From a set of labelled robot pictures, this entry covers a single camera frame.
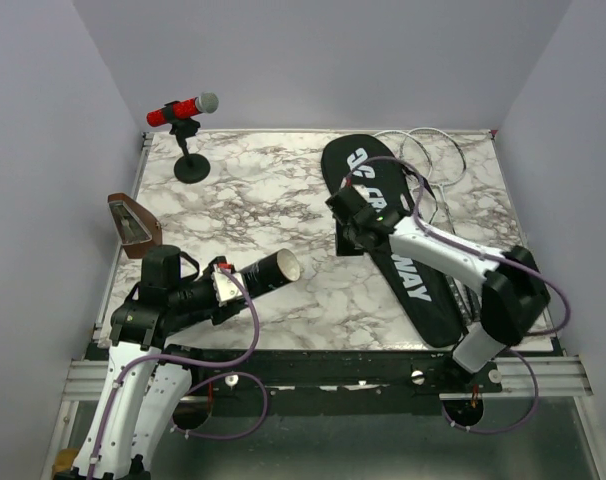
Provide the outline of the brown wooden metronome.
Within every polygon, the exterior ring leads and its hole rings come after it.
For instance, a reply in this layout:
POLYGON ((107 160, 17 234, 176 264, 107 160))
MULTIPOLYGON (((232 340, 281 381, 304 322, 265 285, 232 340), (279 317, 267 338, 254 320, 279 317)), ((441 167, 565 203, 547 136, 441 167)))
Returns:
POLYGON ((110 194, 107 202, 128 259, 142 259, 152 247, 162 244, 161 224, 149 210, 122 192, 110 194))

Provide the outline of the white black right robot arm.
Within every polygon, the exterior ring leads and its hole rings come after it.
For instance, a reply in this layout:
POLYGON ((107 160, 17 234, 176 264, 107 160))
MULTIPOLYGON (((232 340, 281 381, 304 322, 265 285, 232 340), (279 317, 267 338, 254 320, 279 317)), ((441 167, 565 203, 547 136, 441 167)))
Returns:
POLYGON ((523 247, 508 252, 478 247, 392 208, 334 207, 332 214, 356 246, 409 257, 481 297, 481 325, 454 347, 452 361, 442 370, 445 384, 454 391, 468 390, 489 361, 520 344, 550 302, 533 257, 523 247))

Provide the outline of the aluminium frame rail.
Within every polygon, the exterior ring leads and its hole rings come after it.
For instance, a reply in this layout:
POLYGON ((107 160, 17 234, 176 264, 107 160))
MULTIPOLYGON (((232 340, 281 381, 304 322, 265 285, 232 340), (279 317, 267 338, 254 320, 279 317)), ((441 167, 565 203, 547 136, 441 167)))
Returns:
MULTIPOLYGON (((540 398, 565 398, 565 397, 588 397, 594 394, 586 370, 578 357, 527 357, 529 365, 538 385, 538 396, 540 398)), ((73 361, 68 370, 62 399, 67 402, 98 401, 102 392, 104 377, 107 371, 107 361, 73 361)), ((427 387, 418 373, 412 373, 409 385, 401 382, 400 386, 409 386, 411 392, 434 393, 436 387, 427 387)), ((483 399, 505 398, 528 398, 534 397, 534 380, 527 366, 517 358, 504 358, 497 361, 496 367, 486 374, 488 382, 481 385, 478 383, 478 397, 483 399)), ((240 391, 240 374, 228 375, 222 381, 225 385, 224 391, 240 391)), ((391 383, 370 383, 364 379, 357 383, 347 385, 321 385, 311 387, 304 385, 268 386, 267 380, 263 381, 270 391, 291 392, 303 388, 316 388, 321 392, 334 393, 344 391, 375 391, 382 394, 383 389, 391 387, 391 383)), ((469 392, 441 393, 443 400, 471 399, 472 390, 469 392)))

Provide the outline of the red microphone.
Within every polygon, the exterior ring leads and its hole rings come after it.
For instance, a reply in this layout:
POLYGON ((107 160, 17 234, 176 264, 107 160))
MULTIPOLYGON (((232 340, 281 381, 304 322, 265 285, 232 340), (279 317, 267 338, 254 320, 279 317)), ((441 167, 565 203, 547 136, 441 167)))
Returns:
POLYGON ((161 109, 149 112, 146 121, 150 127, 160 127, 188 120, 200 114, 212 114, 218 107, 218 96, 215 93, 204 92, 188 100, 169 102, 161 109))

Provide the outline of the black table edge rail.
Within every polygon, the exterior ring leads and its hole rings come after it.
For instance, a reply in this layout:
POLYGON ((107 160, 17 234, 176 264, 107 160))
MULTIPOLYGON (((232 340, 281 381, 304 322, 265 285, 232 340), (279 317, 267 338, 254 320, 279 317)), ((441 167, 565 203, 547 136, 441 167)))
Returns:
MULTIPOLYGON (((223 362, 241 355, 231 349, 197 349, 171 345, 167 349, 197 358, 223 362)), ((321 351, 321 350, 257 350, 245 362, 225 372, 202 369, 179 400, 174 414, 184 415, 188 407, 204 410, 212 408, 214 415, 222 417, 250 417, 261 412, 279 416, 340 416, 403 414, 426 416, 439 413, 439 403, 455 409, 459 422, 469 415, 473 420, 480 416, 483 398, 478 397, 478 383, 488 382, 491 369, 499 357, 470 378, 463 378, 447 368, 443 352, 429 351, 321 351), (409 385, 412 373, 418 373, 427 387, 436 387, 434 393, 415 393, 409 385), (240 391, 224 391, 223 380, 228 375, 240 374, 240 391), (291 392, 270 391, 268 386, 294 385, 347 385, 364 379, 370 383, 391 383, 382 394, 369 391, 321 392, 316 388, 303 388, 291 392), (443 400, 441 393, 469 392, 471 399, 443 400)), ((538 385, 534 380, 534 396, 538 385)))

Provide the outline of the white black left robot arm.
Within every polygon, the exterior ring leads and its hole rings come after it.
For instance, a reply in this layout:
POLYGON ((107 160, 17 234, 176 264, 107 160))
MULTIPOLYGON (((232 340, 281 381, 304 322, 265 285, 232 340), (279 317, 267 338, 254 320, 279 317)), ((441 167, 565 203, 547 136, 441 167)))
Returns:
POLYGON ((203 369, 220 372, 245 362, 255 350, 254 336, 240 356, 223 362, 172 352, 165 346, 181 320, 223 322, 253 303, 256 265, 241 270, 224 257, 204 273, 183 276, 181 263, 193 258, 180 248, 151 248, 141 276, 111 320, 107 373, 85 443, 64 473, 66 479, 147 479, 149 463, 163 429, 183 395, 197 393, 203 369))

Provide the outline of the black racket bag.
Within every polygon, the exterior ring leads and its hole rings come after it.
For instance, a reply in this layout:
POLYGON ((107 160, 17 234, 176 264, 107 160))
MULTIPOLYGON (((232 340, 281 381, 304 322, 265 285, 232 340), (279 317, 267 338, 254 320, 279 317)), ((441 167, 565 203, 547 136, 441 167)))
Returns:
MULTIPOLYGON (((335 193, 343 177, 367 191, 367 201, 380 211, 392 205, 414 207, 402 166, 393 162, 362 163, 393 152, 379 139, 367 134, 351 134, 330 141, 321 155, 321 171, 330 193, 335 193)), ((446 276, 409 257, 374 251, 370 258, 396 296, 414 328, 431 347, 456 343, 463 332, 463 315, 446 276)))

